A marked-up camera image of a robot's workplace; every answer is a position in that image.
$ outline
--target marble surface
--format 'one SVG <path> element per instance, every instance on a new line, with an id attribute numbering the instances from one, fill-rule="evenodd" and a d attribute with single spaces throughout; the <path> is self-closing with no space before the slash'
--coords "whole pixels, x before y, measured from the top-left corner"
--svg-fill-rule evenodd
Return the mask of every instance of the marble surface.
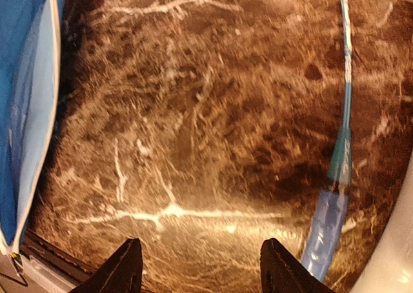
<path id="1" fill-rule="evenodd" d="M 413 3 L 349 0 L 353 179 L 326 283 L 348 292 L 413 147 Z M 297 258 L 343 97 L 339 0 L 67 0 L 61 100 L 31 228 L 98 267 L 141 239 L 155 292 L 259 292 Z"/>

